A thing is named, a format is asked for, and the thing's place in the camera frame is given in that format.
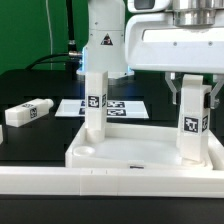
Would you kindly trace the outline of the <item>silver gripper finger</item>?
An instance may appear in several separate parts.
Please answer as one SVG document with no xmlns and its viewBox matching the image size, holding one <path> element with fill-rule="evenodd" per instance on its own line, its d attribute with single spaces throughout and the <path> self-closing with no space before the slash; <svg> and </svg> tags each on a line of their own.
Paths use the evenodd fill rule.
<svg viewBox="0 0 224 224">
<path fill-rule="evenodd" d="M 217 95 L 221 88 L 224 86 L 224 74 L 214 74 L 213 82 L 215 83 L 215 86 L 209 93 L 205 94 L 205 108 L 216 109 L 219 106 L 220 100 Z"/>
<path fill-rule="evenodd" d="M 166 72 L 165 80 L 172 92 L 172 103 L 179 105 L 181 103 L 182 74 L 178 72 Z"/>
</svg>

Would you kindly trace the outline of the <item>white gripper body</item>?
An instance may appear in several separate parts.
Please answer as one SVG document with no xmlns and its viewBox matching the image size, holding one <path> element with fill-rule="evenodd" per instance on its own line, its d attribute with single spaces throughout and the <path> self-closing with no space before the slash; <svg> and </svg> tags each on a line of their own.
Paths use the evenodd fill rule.
<svg viewBox="0 0 224 224">
<path fill-rule="evenodd" d="M 224 11 L 206 27 L 177 27 L 172 13 L 135 15 L 126 25 L 125 57 L 134 70 L 222 74 Z"/>
</svg>

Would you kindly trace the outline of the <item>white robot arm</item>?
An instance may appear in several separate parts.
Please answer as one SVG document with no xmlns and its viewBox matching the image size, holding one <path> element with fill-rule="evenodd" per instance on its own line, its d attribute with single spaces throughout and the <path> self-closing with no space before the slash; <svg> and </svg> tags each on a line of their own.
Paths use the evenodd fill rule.
<svg viewBox="0 0 224 224">
<path fill-rule="evenodd" d="M 205 106 L 215 109 L 224 86 L 224 0 L 88 0 L 89 38 L 80 75 L 106 70 L 113 81 L 135 70 L 210 73 L 215 87 Z"/>
</svg>

